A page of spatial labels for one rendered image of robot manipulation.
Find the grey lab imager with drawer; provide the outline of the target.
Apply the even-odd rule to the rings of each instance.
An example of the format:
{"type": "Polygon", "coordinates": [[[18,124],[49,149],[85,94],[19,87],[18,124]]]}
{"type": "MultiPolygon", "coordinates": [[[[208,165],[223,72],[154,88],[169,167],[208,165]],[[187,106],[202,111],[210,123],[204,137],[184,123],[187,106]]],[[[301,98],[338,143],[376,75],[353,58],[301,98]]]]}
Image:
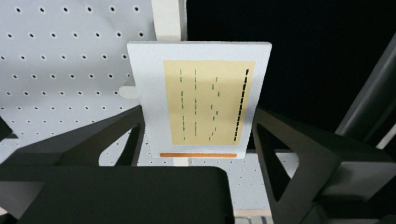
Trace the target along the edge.
{"type": "Polygon", "coordinates": [[[269,42],[258,105],[396,161],[396,0],[151,5],[156,41],[269,42]]]}

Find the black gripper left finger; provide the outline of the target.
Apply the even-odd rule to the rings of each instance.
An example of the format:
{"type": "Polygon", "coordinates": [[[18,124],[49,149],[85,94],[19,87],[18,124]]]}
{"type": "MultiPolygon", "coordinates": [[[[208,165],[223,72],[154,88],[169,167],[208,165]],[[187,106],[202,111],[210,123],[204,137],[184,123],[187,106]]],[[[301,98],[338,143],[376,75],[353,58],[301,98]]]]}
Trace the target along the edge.
{"type": "Polygon", "coordinates": [[[137,166],[145,128],[139,104],[112,117],[17,148],[0,164],[100,166],[101,153],[131,129],[114,166],[137,166]]]}

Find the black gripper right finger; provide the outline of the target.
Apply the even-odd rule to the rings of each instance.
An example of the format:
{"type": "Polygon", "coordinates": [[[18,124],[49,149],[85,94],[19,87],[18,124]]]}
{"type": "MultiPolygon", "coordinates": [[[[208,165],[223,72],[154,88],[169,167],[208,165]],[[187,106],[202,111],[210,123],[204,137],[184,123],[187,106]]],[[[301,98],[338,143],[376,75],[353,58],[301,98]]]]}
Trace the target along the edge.
{"type": "Polygon", "coordinates": [[[273,224],[298,224],[317,202],[366,203],[396,175],[396,161],[382,149],[258,104],[251,127],[273,224]],[[292,178],[265,128],[298,155],[292,178]]]}

